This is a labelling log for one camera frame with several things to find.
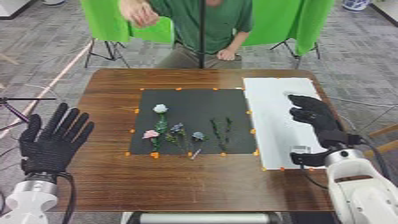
black robotic glove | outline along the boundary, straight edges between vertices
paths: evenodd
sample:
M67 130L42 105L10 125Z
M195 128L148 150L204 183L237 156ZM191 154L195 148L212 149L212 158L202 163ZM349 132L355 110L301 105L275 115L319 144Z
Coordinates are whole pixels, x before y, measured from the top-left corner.
M312 125L317 142L323 148L349 143L349 136L342 131L326 104L314 98L289 95L289 100L298 108L291 108L292 120Z
M86 141L93 129L93 123L86 123L88 114L77 116L79 110L72 108L63 118L65 112L67 104L61 103L40 134L40 117L37 114L29 117L28 129L19 137L21 156L26 157L21 169L26 175L65 172L74 153Z

human hand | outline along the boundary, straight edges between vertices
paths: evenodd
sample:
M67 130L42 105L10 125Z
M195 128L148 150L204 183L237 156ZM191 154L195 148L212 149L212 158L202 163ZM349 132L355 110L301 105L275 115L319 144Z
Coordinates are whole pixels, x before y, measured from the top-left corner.
M28 129L19 137L21 156L26 157L21 160L24 174L65 172L74 153L86 141L93 129L92 122L85 125L88 114L83 113L77 117L79 110L72 108L63 118L65 111L67 104L61 103L40 134L40 117L37 114L29 117Z
M292 120L310 124L317 142L323 148L347 143L347 135L326 104L314 98L289 95L289 100L298 108L291 108Z
M143 0L120 0L120 15L138 28L152 26L157 22L157 13Z
M232 61L234 60L234 51L228 50L227 48L218 51L216 53L216 58L223 61Z

flower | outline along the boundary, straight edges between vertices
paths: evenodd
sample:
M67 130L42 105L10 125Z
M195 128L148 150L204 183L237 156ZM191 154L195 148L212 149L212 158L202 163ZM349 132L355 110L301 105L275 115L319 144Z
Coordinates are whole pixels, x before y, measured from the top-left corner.
M205 140L205 136L204 136L204 134L202 134L200 132L195 132L195 133L191 134L191 138L193 138L193 140L195 140L196 142Z
M175 134L182 131L182 123L175 124L170 128L170 133Z
M156 107L152 108L152 111L157 113L157 114L163 114L166 112L168 108L164 107L163 104L157 104Z
M154 130L145 131L141 139L156 138L157 132Z

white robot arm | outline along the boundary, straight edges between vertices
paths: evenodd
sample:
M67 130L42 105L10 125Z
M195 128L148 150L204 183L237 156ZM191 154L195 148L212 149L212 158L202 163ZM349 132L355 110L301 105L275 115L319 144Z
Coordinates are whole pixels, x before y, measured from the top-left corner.
M362 152L353 149L333 152L324 165L328 195L342 224L395 224L398 190Z
M47 224L44 212L54 207L56 185L40 180L17 183L5 204L10 212L0 218L0 224Z

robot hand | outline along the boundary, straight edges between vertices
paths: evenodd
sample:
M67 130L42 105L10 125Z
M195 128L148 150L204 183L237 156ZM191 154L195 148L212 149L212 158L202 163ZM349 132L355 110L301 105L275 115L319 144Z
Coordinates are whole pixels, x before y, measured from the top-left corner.
M398 191L381 177L358 150L362 138L342 132L326 104L310 97L289 95L296 107L292 120L312 125L319 145L317 154L291 153L296 165L326 166L328 195L342 224L398 223Z
M289 114L292 120L312 125L314 134L323 148L347 143L347 135L342 132L340 124L333 119L333 114L326 104L314 98L289 95L292 105Z
M56 176L65 172L77 148L81 147L93 123L77 109L65 115L61 103L40 131L40 117L31 115L28 129L19 137L21 169L26 179L17 183L5 203L10 212L0 218L1 224L47 224L44 211L56 205Z
M291 160L296 165L319 167L324 166L324 158L330 153L340 149L340 146L358 145L362 138L344 133L328 106L317 99L289 95L289 100L298 107L289 110L292 120L312 126L319 145L328 149L317 154L291 153Z
M61 103L40 134L40 117L37 114L29 117L28 129L19 137L21 156L26 157L21 160L24 174L65 172L74 153L86 141L93 129L92 122L85 125L88 114L83 113L77 117L79 111L72 108L61 121L65 111L67 104Z

